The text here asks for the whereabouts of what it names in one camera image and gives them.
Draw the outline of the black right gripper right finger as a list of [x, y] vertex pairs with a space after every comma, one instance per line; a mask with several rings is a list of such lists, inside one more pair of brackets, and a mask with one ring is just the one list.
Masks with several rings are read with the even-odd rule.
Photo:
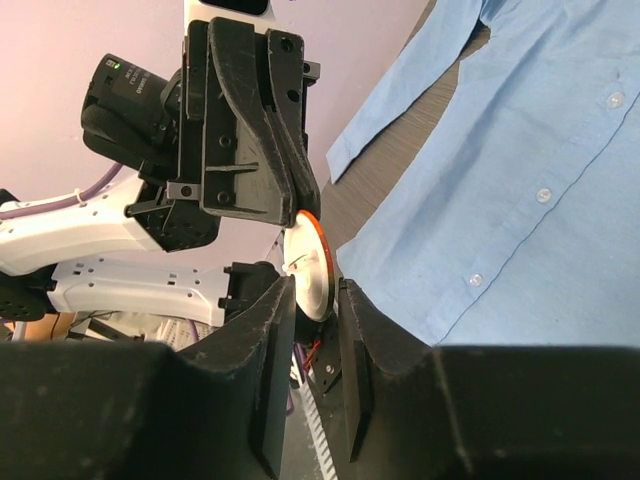
[[430, 347], [338, 294], [346, 455], [360, 479], [635, 479], [639, 353]]

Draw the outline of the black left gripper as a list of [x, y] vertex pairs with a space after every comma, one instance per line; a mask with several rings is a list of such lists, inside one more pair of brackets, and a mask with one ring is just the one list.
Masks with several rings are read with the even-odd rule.
[[189, 24], [179, 165], [195, 169], [202, 210], [272, 225], [294, 224], [301, 210], [321, 216], [306, 134], [318, 78], [297, 34], [223, 17]]

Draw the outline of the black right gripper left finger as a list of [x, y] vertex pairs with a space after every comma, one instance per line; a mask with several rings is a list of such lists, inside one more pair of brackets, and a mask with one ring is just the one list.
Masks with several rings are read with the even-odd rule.
[[275, 479], [295, 284], [182, 351], [154, 342], [5, 342], [5, 479]]

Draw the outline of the orange painted round brooch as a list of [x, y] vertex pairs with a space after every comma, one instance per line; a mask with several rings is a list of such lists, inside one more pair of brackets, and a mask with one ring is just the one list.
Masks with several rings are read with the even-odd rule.
[[302, 313], [324, 322], [334, 302], [334, 265], [322, 227], [307, 210], [300, 210], [294, 225], [284, 230], [282, 269], [295, 278], [295, 299]]

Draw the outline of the blue button-up shirt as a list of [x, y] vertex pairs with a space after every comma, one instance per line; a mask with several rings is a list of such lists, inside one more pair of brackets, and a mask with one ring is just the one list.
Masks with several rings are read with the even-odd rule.
[[454, 94], [342, 273], [430, 346], [639, 343], [639, 5], [439, 1], [328, 152]]

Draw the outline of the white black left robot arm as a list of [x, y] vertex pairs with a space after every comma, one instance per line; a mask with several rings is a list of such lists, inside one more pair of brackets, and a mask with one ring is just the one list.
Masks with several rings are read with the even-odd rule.
[[263, 262], [165, 269], [110, 254], [204, 247], [225, 218], [288, 231], [318, 220], [305, 113], [319, 73], [267, 1], [186, 2], [170, 79], [105, 55], [81, 127], [113, 169], [55, 199], [2, 193], [2, 319], [119, 310], [219, 327], [249, 307], [275, 276]]

